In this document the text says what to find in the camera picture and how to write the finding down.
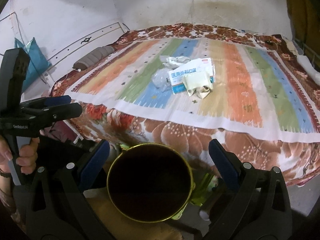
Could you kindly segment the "person's left hand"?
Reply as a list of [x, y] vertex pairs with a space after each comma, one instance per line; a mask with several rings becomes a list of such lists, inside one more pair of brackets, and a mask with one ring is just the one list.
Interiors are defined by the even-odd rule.
[[[19, 157], [16, 159], [16, 164], [21, 167], [23, 174], [31, 174], [36, 168], [37, 148], [40, 139], [33, 138], [29, 145], [23, 145], [20, 148]], [[8, 166], [9, 161], [12, 160], [12, 153], [7, 142], [1, 137], [1, 171], [10, 173]]]

